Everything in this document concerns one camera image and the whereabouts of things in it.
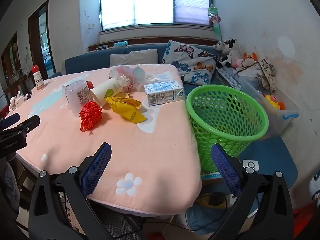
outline green plastic basket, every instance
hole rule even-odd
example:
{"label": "green plastic basket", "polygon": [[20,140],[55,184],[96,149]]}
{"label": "green plastic basket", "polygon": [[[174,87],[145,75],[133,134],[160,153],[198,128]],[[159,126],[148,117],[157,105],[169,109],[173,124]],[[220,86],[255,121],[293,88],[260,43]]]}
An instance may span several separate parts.
{"label": "green plastic basket", "polygon": [[268,130],[269,120],[262,106],[249,95],[227,86],[204,85],[187,97],[187,110],[198,142],[201,169],[217,171],[211,147],[220,143],[237,157],[252,141]]}

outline yellow snack bag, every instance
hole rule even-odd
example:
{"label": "yellow snack bag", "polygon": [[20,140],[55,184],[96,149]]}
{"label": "yellow snack bag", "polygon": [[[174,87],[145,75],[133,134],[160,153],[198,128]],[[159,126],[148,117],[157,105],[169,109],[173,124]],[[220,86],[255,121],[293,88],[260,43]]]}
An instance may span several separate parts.
{"label": "yellow snack bag", "polygon": [[112,111],[129,119],[133,123],[145,121],[138,109],[141,108],[141,102],[132,98],[107,97],[106,101],[110,104]]}

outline silver screw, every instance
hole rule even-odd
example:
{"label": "silver screw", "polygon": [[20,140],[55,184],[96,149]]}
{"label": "silver screw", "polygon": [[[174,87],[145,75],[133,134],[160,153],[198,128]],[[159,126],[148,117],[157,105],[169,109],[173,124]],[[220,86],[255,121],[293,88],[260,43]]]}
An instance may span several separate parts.
{"label": "silver screw", "polygon": [[45,175],[47,175],[47,172],[46,171],[41,171],[39,175],[40,175],[40,177],[44,177]]}
{"label": "silver screw", "polygon": [[282,178],[282,173],[279,172],[279,171],[277,171],[277,172],[276,172],[276,176],[279,177],[279,178]]}
{"label": "silver screw", "polygon": [[246,171],[247,173],[249,173],[249,174],[252,174],[252,173],[254,172],[253,168],[251,168],[251,167],[246,167],[246,168],[245,168],[245,171]]}
{"label": "silver screw", "polygon": [[71,167],[70,169],[69,169],[69,173],[70,174],[73,174],[73,173],[75,173],[77,171],[77,167]]}

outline orange butterfly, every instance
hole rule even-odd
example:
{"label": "orange butterfly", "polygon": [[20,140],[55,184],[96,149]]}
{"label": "orange butterfly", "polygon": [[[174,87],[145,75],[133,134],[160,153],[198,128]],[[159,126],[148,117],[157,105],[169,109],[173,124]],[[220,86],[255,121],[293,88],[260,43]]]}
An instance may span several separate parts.
{"label": "orange butterfly", "polygon": [[205,64],[205,65],[203,65],[203,64],[204,64],[204,63],[203,63],[202,61],[200,61],[200,62],[197,63],[197,66],[194,67],[193,69],[206,69],[206,70],[209,70],[210,73],[212,73],[212,71],[213,71],[213,66],[211,66],[211,65],[208,65],[208,66],[207,66],[207,64]]}

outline transparent storage box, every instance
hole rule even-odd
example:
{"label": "transparent storage box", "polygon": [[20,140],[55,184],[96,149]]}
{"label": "transparent storage box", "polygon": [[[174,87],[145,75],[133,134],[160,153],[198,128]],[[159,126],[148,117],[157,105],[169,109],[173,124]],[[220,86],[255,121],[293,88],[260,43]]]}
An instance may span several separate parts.
{"label": "transparent storage box", "polygon": [[278,98],[278,102],[284,103],[285,110],[275,109],[262,95],[272,95],[272,93],[270,90],[266,90],[262,86],[259,86],[257,79],[255,78],[242,77],[241,91],[257,100],[268,115],[269,128],[263,139],[281,135],[289,122],[293,118],[297,118],[299,116],[298,106],[278,88],[273,95]]}

